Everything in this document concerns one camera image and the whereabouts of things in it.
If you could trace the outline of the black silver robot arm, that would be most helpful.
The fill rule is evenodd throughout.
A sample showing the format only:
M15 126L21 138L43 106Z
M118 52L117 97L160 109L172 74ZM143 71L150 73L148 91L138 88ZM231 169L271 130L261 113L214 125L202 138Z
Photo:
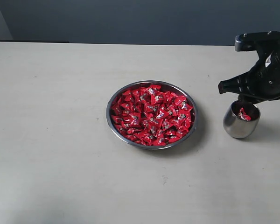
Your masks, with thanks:
M248 71L220 81L220 94L238 94L239 100L257 104L280 99L280 32L244 33L236 36L237 52L256 51L258 61Z

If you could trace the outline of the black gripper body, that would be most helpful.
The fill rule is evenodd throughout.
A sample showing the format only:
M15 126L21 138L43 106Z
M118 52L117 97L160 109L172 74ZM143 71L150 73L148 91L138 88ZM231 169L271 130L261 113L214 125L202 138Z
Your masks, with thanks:
M280 44L273 50L257 51L259 60L247 77L248 94L264 101L280 99Z

